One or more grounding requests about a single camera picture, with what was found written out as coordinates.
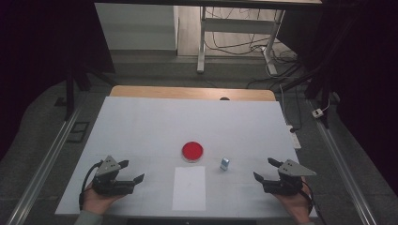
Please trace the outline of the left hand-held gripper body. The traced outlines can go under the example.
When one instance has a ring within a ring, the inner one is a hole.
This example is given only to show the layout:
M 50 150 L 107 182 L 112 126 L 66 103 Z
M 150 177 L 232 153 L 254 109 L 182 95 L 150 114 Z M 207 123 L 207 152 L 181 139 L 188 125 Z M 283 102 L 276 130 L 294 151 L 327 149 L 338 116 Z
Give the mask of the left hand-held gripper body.
M 112 156 L 108 156 L 99 166 L 93 181 L 92 188 L 103 196 L 116 196 L 131 194 L 135 185 L 133 181 L 117 181 L 116 177 L 120 168 L 117 161 Z

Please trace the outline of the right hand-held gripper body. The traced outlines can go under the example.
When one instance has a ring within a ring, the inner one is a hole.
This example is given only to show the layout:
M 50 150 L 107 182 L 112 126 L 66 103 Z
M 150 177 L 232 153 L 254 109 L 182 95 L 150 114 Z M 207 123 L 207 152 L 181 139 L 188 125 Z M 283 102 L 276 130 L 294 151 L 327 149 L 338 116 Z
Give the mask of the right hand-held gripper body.
M 302 176 L 313 176 L 316 172 L 288 159 L 281 167 L 276 167 L 279 175 L 278 181 L 265 180 L 263 189 L 266 193 L 292 196 L 302 190 Z

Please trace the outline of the red round ink pad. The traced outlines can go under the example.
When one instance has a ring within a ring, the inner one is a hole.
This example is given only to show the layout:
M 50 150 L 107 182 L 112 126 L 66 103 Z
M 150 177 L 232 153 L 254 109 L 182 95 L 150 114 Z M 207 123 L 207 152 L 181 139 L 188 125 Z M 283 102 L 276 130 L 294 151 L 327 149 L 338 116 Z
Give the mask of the red round ink pad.
M 204 148 L 199 142 L 187 142 L 181 149 L 182 157 L 188 162 L 198 161 L 204 154 Z

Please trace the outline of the person's left hand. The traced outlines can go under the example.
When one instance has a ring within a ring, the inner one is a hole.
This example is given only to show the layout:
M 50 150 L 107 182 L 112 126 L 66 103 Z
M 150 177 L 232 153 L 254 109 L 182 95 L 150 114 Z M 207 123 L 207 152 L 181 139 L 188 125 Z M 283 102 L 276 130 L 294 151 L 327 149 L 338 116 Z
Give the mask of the person's left hand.
M 123 195 L 116 195 L 116 196 L 99 195 L 92 188 L 92 184 L 89 184 L 84 189 L 83 209 L 85 211 L 102 216 L 106 213 L 106 211 L 114 202 L 122 198 Z

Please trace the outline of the person's right hand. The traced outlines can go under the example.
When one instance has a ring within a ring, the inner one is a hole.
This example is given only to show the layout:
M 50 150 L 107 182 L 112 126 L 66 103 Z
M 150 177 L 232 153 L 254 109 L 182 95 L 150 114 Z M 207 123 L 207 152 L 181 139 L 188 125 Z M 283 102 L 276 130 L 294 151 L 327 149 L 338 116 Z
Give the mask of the person's right hand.
M 312 221 L 309 217 L 309 202 L 301 194 L 292 196 L 274 194 L 274 197 L 282 204 L 297 225 L 300 222 Z

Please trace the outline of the white power strip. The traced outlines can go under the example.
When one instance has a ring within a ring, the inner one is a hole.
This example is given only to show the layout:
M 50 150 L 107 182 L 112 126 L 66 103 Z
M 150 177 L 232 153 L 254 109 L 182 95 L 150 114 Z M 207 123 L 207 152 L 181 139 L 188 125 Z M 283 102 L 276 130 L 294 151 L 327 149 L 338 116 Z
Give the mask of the white power strip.
M 301 144 L 299 142 L 299 138 L 298 138 L 298 136 L 297 136 L 297 134 L 295 132 L 295 129 L 292 126 L 288 125 L 287 126 L 287 130 L 288 130 L 288 132 L 290 134 L 291 141 L 292 141 L 292 144 L 293 144 L 294 148 L 296 150 L 299 150 L 301 148 Z

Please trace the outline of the white paper sheet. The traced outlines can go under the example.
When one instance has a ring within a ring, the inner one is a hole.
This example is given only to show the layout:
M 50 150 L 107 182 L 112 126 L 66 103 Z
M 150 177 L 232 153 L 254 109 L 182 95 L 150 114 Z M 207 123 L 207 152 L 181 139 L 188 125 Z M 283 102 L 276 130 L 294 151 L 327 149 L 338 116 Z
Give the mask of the white paper sheet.
M 172 209 L 205 211 L 206 208 L 206 168 L 204 166 L 176 167 Z

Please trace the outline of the black floor plate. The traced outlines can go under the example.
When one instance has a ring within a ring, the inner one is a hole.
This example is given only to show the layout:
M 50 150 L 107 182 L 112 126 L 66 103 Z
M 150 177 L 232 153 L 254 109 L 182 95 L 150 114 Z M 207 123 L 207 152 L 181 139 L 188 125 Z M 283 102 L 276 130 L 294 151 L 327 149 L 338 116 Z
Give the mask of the black floor plate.
M 75 122 L 67 137 L 67 143 L 81 143 L 88 131 L 89 122 Z

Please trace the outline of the black metal stand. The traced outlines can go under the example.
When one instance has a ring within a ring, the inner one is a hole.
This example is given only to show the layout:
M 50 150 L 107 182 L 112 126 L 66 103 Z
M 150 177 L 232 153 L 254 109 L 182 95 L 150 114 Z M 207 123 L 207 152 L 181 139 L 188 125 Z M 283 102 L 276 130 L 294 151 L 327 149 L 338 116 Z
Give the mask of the black metal stand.
M 277 90 L 277 93 L 283 93 L 297 85 L 310 81 L 307 89 L 304 91 L 304 96 L 307 99 L 316 98 L 318 94 L 321 94 L 320 107 L 319 109 L 322 111 L 323 115 L 317 118 L 317 120 L 325 127 L 329 128 L 328 122 L 328 108 L 330 105 L 329 101 L 329 93 L 330 93 L 330 85 L 329 80 L 331 74 L 330 64 L 332 61 L 331 56 L 326 56 L 321 63 L 315 69 L 309 71 L 306 75 L 298 78 L 297 80 L 290 82 L 287 85 L 282 86 Z
M 105 72 L 115 73 L 114 63 L 110 54 L 94 60 L 84 59 L 79 56 L 72 56 L 68 60 L 66 68 L 66 121 L 76 112 L 74 84 L 77 84 L 82 91 L 89 91 L 92 86 L 88 79 L 88 74 L 94 75 L 112 87 L 117 85 L 117 82 L 105 75 Z

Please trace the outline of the dark curtain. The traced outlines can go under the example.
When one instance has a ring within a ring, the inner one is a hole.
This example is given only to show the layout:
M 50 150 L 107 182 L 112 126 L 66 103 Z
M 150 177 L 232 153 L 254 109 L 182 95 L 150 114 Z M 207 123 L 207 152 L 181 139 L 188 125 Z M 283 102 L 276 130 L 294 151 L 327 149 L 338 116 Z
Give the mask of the dark curtain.
M 354 20 L 325 73 L 341 120 L 398 195 L 398 0 L 321 1 L 329 8 L 287 10 L 278 39 L 315 69 Z
M 0 0 L 0 159 L 27 107 L 70 72 L 115 71 L 96 0 Z

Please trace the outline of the white cabinet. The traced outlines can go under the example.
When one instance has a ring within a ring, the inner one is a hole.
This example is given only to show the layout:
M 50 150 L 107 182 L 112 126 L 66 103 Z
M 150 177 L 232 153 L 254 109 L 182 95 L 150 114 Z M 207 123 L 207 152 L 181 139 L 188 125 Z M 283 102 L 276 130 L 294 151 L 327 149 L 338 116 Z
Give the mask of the white cabinet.
M 177 49 L 177 7 L 111 3 L 95 7 L 110 50 Z

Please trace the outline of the aluminium floor rail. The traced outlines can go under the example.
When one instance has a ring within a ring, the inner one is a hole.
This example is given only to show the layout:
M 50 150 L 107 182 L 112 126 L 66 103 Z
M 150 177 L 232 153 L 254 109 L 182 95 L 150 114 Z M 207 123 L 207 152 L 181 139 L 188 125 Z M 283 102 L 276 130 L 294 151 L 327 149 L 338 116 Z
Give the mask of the aluminium floor rail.
M 12 211 L 6 225 L 24 224 L 81 110 L 82 107 L 77 106 L 71 113 L 70 118 L 63 123 L 51 147 L 39 163 L 38 169 Z
M 344 183 L 344 188 L 348 193 L 350 202 L 357 211 L 357 214 L 361 220 L 361 224 L 378 225 L 375 214 L 371 209 L 370 204 L 365 199 L 365 196 L 360 189 L 354 174 L 345 160 L 342 153 L 342 148 L 338 144 L 335 135 L 332 133 L 332 130 L 330 128 L 326 128 L 319 118 L 314 118 L 311 116 L 311 119 L 315 122 L 322 140 L 328 148 L 331 160 L 333 161 L 335 168 Z

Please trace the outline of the white metal desk frame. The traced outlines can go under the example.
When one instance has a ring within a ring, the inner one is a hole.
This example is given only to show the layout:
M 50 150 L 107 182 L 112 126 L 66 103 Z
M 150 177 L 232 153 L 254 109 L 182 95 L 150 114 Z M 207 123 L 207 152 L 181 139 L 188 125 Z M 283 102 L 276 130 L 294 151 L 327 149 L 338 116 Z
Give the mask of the white metal desk frame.
M 197 59 L 197 72 L 205 71 L 205 34 L 206 32 L 242 33 L 268 35 L 269 40 L 261 48 L 266 61 L 267 72 L 273 76 L 277 74 L 274 60 L 270 53 L 277 37 L 283 15 L 288 9 L 319 9 L 322 0 L 95 0 L 98 3 L 139 4 L 155 6 L 183 6 L 200 8 L 200 41 Z M 251 8 L 274 9 L 275 18 L 269 21 L 252 21 L 244 19 L 217 19 L 207 17 L 207 8 Z

